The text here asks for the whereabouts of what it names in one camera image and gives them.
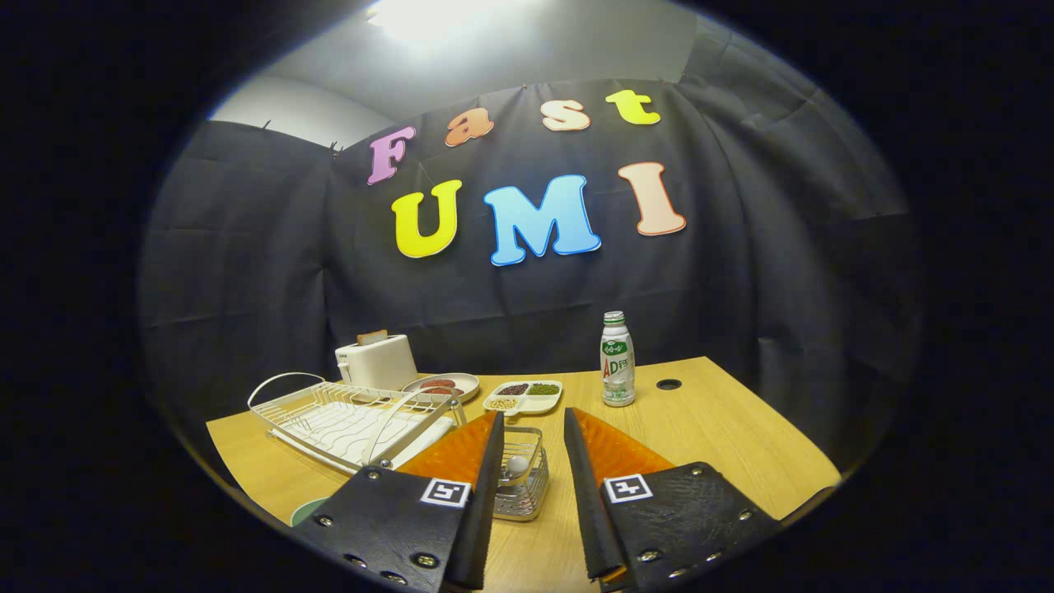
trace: black backdrop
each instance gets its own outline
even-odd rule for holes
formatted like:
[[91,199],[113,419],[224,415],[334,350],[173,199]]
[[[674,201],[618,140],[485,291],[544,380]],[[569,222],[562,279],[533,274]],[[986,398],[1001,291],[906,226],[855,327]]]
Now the black backdrop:
[[[880,438],[906,386],[921,273],[904,198],[863,131],[802,75],[700,19],[680,81],[514,87],[378,131],[335,159],[282,134],[208,122],[165,180],[142,256],[141,323],[155,394],[211,449],[206,420],[245,410],[268,377],[336,377],[332,352],[380,328],[417,368],[475,374],[596,369],[604,312],[626,312],[639,364],[708,356],[841,470]],[[655,125],[604,97],[651,97]],[[592,124],[552,132],[540,106],[573,98]],[[487,135],[450,147],[458,113]],[[369,142],[415,138],[368,185]],[[684,230],[642,236],[620,166],[655,160]],[[558,175],[586,177],[603,245],[495,266],[483,195],[515,185],[538,205]],[[391,202],[461,179],[458,230],[441,253],[395,245]],[[421,229],[437,224],[434,198]]]

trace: white plate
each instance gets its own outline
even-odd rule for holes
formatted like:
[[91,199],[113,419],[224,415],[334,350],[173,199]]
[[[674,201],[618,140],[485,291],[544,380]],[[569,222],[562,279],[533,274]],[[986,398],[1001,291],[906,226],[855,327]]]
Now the white plate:
[[[500,396],[497,392],[509,388],[511,386],[520,386],[527,383],[527,390],[519,396]],[[534,386],[555,386],[560,389],[559,392],[550,396],[528,396],[527,392],[530,391]],[[560,401],[560,397],[564,395],[564,384],[560,381],[509,381],[508,383],[502,383],[494,391],[487,396],[487,399],[483,400],[484,410],[497,410],[496,408],[491,408],[490,402],[495,399],[510,399],[516,400],[516,407],[512,410],[501,410],[504,412],[505,416],[512,417],[518,414],[545,414],[553,408],[557,407],[557,402]]]
[[[455,389],[465,392],[464,394],[462,394],[461,398],[458,398],[462,403],[465,403],[470,399],[474,398],[475,395],[480,392],[480,378],[476,377],[475,375],[469,375],[467,373],[444,373],[443,375],[433,375],[431,377],[425,377],[423,379],[417,379],[416,381],[407,384],[406,388],[403,388],[403,391],[416,392],[417,390],[421,389],[423,384],[427,383],[428,381],[433,381],[435,379],[448,379],[450,381],[453,381]],[[428,397],[429,394],[422,394],[421,396],[417,396],[414,399],[417,401],[427,401]]]

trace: screw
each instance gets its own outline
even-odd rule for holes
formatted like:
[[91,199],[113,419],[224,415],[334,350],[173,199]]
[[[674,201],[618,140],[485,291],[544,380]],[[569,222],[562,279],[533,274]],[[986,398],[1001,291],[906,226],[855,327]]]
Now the screw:
[[426,569],[434,569],[440,565],[440,560],[431,554],[417,554],[413,557],[413,562],[418,567],[425,567]]
[[394,580],[399,585],[406,585],[406,579],[393,572],[383,572],[380,576],[387,578],[388,580]]
[[365,569],[366,568],[366,561],[365,560],[363,560],[362,558],[358,558],[356,556],[352,556],[351,554],[345,554],[344,555],[344,559],[348,560],[349,562],[355,565],[356,567],[358,567],[360,569]]

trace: wall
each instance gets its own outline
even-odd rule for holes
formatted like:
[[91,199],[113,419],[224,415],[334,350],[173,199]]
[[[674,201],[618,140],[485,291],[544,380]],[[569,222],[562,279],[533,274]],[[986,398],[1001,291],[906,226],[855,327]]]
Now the wall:
[[257,76],[227,98],[210,119],[264,125],[325,146],[351,145],[391,125],[392,120],[318,86]]

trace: wooden table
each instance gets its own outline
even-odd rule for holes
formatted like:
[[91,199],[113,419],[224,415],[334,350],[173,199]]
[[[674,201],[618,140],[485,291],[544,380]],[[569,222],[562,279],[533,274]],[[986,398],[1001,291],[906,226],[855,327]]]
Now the wooden table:
[[[610,423],[675,466],[704,461],[776,519],[840,480],[835,466],[804,435],[709,359],[637,369],[637,401],[616,409],[601,401],[600,372],[481,376],[480,393],[465,404],[469,420],[501,383],[528,379],[563,382],[560,404],[516,426],[541,429],[549,456],[549,493],[531,522],[494,520],[487,556],[488,591],[596,593],[586,577],[571,469],[564,448],[564,409],[574,407]],[[656,388],[679,379],[675,391]],[[268,438],[258,418],[243,412],[208,423],[219,455],[256,503],[289,523],[301,505],[332,495],[349,476]]]

